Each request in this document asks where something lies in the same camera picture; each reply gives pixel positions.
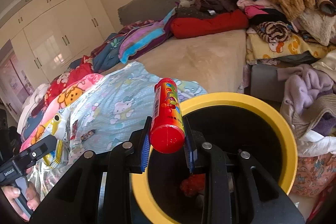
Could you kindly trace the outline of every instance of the red candy tube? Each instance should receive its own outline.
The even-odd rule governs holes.
[[[183,147],[185,140],[177,87],[172,79],[163,78],[155,85],[154,91],[149,141],[160,153],[174,153]]]

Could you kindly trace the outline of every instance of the barcode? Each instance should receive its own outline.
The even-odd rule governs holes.
[[[159,101],[160,101],[160,100],[156,100],[156,101],[155,101],[154,118],[157,117],[157,116],[159,115]]]
[[[153,111],[153,118],[152,118],[153,120],[159,115],[160,95],[161,95],[161,86],[159,86],[155,92],[154,111]]]

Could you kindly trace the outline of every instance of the yellow blanket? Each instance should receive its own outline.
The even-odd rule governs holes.
[[[267,43],[257,34],[247,34],[246,41],[246,63],[253,65],[258,59],[270,59],[287,55],[301,54],[309,51],[315,58],[323,58],[336,46],[323,46],[317,43],[305,42],[301,37],[292,34],[292,37],[285,42]]]

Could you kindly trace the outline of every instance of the bed headboard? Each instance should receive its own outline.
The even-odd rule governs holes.
[[[161,20],[175,7],[179,0],[132,0],[118,9],[122,25],[128,25],[138,20]]]

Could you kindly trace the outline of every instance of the human hand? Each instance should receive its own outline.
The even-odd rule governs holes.
[[[3,193],[8,199],[9,203],[13,206],[14,210],[21,216],[24,220],[29,221],[29,217],[22,211],[22,209],[17,205],[15,198],[20,196],[20,189],[13,186],[1,187]],[[28,183],[28,188],[26,190],[27,206],[29,209],[35,211],[37,206],[41,203],[40,195],[37,193],[34,184]]]

